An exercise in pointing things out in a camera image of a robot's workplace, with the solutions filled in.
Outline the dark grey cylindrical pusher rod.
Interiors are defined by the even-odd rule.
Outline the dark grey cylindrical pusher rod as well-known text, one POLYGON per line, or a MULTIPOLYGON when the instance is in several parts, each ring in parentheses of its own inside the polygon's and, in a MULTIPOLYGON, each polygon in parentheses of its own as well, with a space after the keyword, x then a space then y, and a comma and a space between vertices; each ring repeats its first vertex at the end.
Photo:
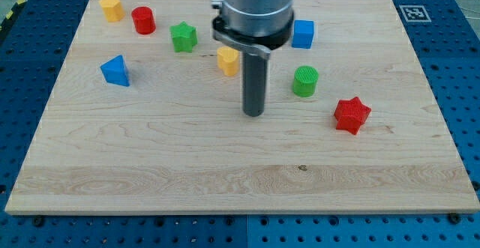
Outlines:
POLYGON ((266 100, 268 62, 246 52, 242 53, 242 109, 244 114, 263 114, 266 100))

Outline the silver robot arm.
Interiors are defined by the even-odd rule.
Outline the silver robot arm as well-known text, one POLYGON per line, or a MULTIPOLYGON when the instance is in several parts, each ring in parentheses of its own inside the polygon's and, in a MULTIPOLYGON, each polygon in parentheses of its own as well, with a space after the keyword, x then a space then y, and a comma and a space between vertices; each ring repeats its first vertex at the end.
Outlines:
POLYGON ((242 110, 263 114, 269 59, 290 38, 295 14, 293 0, 211 0, 218 15, 212 20, 216 41, 242 56, 242 110))

